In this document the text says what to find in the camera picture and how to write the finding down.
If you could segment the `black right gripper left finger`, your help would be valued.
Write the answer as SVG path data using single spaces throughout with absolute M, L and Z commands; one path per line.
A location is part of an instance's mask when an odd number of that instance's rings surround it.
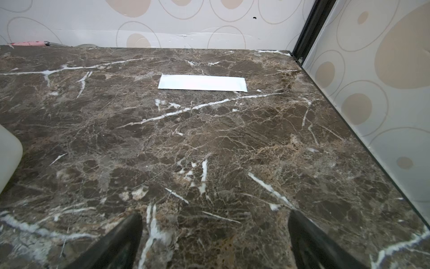
M 131 269 L 140 245 L 143 220 L 133 213 L 97 241 L 68 269 Z

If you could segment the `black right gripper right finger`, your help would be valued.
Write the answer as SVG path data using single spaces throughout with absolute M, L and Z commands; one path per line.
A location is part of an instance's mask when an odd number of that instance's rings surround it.
M 365 269 L 367 267 L 330 239 L 298 210 L 291 211 L 288 230 L 298 269 Z

